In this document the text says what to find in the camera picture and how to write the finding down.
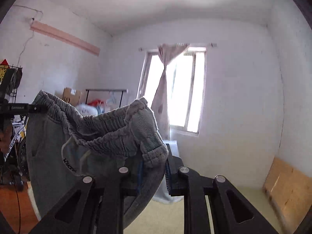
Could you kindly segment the person's left hand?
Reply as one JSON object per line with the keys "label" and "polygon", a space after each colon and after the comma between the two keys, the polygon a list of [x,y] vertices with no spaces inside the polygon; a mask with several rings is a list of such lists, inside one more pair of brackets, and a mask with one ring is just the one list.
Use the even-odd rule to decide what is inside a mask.
{"label": "person's left hand", "polygon": [[9,124],[4,132],[1,132],[0,138],[0,149],[3,154],[6,154],[9,150],[12,136],[12,125]]}

